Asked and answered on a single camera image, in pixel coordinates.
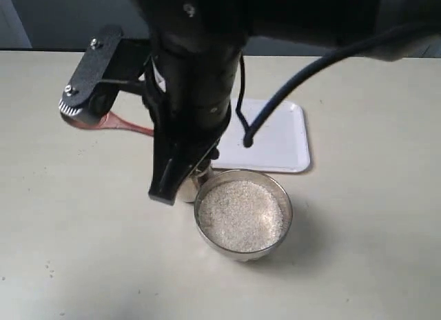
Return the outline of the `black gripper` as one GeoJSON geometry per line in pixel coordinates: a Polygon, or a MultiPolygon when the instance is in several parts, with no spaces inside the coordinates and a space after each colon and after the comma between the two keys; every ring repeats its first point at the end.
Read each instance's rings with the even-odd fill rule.
{"type": "Polygon", "coordinates": [[[158,106],[149,197],[174,205],[181,186],[205,173],[231,118],[230,97],[244,41],[151,33],[158,106]]]}

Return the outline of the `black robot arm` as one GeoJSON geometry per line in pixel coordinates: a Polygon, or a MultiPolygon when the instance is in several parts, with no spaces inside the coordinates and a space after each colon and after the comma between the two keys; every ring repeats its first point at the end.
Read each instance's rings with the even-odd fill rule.
{"type": "Polygon", "coordinates": [[[130,0],[148,24],[152,53],[145,104],[154,122],[149,197],[173,204],[216,147],[232,113],[243,48],[268,37],[330,48],[295,74],[252,122],[243,145],[303,82],[354,55],[394,61],[440,35],[440,0],[130,0]]]}

